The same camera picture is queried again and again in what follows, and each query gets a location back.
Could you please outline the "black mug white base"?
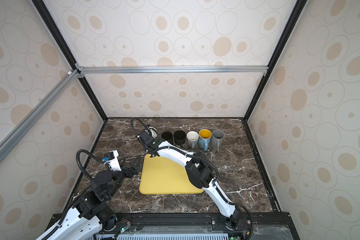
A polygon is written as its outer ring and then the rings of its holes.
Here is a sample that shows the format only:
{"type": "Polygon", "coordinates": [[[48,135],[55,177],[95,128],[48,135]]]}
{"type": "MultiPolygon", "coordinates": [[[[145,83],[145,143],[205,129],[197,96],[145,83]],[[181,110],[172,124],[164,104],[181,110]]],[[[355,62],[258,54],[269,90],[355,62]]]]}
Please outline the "black mug white base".
{"type": "Polygon", "coordinates": [[[182,130],[175,131],[173,134],[176,147],[183,148],[186,143],[187,134],[182,130]]]}

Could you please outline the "small grey mug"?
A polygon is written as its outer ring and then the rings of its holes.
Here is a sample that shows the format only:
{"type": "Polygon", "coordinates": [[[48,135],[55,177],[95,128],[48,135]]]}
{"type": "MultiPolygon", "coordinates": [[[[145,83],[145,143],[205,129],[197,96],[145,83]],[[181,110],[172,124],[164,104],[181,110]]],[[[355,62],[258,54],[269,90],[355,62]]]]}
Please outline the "small grey mug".
{"type": "Polygon", "coordinates": [[[195,131],[190,131],[187,133],[187,145],[194,149],[197,147],[199,141],[199,134],[195,131]]]}

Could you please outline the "blue mug yellow inside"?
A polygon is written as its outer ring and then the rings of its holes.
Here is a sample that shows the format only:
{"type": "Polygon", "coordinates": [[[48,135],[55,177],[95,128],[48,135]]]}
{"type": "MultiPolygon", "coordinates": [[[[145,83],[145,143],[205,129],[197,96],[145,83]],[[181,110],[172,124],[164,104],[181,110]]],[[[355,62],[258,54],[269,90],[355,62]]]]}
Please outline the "blue mug yellow inside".
{"type": "Polygon", "coordinates": [[[207,129],[199,131],[198,145],[203,151],[207,151],[211,142],[212,132],[207,129]]]}

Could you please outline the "large grey mug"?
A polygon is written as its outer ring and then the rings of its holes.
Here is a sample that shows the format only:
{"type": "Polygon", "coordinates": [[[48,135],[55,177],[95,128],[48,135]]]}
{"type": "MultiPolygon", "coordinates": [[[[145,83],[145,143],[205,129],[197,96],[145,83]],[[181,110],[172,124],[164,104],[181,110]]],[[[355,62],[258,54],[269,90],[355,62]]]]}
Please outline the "large grey mug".
{"type": "Polygon", "coordinates": [[[223,131],[214,130],[212,132],[212,137],[211,137],[211,147],[216,150],[219,150],[220,147],[222,146],[224,136],[225,136],[225,133],[223,131]]]}

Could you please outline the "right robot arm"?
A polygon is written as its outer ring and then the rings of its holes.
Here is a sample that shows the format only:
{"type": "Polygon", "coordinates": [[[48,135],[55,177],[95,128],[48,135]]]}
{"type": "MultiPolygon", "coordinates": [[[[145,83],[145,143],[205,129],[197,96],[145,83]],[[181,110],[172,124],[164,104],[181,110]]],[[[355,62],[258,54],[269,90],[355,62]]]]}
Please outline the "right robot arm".
{"type": "Polygon", "coordinates": [[[190,183],[204,190],[217,205],[220,214],[226,218],[225,224],[228,229],[237,230],[241,226],[244,222],[242,220],[242,210],[244,210],[248,215],[246,222],[249,230],[243,233],[243,239],[251,238],[253,220],[250,212],[243,205],[229,200],[218,183],[219,171],[201,152],[192,153],[175,147],[163,138],[154,137],[149,128],[134,133],[147,154],[167,158],[185,168],[190,183]]]}

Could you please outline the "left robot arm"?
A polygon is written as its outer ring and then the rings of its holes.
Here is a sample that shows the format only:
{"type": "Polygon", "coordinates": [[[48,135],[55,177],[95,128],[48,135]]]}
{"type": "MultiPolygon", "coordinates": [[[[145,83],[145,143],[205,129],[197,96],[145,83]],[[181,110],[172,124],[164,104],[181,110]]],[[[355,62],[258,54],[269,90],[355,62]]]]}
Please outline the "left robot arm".
{"type": "Polygon", "coordinates": [[[38,237],[39,240],[85,240],[99,232],[129,227],[128,220],[118,220],[110,201],[123,181],[138,175],[143,157],[136,157],[120,171],[103,170],[90,180],[83,193],[64,210],[60,220],[38,237]]]}

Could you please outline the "yellow plastic tray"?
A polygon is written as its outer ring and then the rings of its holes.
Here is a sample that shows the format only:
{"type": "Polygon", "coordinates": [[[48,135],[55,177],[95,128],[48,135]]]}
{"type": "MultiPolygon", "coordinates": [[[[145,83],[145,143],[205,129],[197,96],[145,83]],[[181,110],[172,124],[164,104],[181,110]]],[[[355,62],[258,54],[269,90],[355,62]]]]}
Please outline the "yellow plastic tray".
{"type": "Polygon", "coordinates": [[[143,195],[200,194],[181,165],[163,157],[144,158],[140,193],[143,195]]]}

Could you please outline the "horizontal aluminium rail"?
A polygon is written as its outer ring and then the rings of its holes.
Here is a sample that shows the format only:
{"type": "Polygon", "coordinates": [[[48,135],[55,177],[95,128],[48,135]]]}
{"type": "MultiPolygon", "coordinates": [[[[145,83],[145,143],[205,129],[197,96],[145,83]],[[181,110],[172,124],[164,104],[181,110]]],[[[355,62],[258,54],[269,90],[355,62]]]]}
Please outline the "horizontal aluminium rail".
{"type": "Polygon", "coordinates": [[[267,66],[79,67],[83,74],[266,73],[267,66]]]}

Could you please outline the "left slanted aluminium rail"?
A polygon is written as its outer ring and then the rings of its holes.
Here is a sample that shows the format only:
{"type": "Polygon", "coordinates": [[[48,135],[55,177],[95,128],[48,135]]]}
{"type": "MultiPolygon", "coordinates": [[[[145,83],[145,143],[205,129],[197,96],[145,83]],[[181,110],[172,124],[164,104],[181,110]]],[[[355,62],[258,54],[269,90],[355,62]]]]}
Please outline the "left slanted aluminium rail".
{"type": "Polygon", "coordinates": [[[36,122],[47,112],[62,92],[78,77],[79,71],[76,69],[71,70],[0,142],[0,164],[36,122]]]}

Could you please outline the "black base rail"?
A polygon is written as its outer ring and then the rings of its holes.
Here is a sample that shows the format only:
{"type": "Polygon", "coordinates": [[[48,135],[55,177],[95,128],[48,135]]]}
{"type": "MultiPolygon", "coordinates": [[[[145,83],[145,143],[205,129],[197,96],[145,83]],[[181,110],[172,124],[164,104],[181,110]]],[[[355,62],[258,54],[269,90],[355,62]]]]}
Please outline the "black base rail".
{"type": "Polygon", "coordinates": [[[53,216],[41,240],[298,240],[290,214],[244,215],[234,229],[215,213],[116,214],[101,223],[68,214],[53,216]]]}

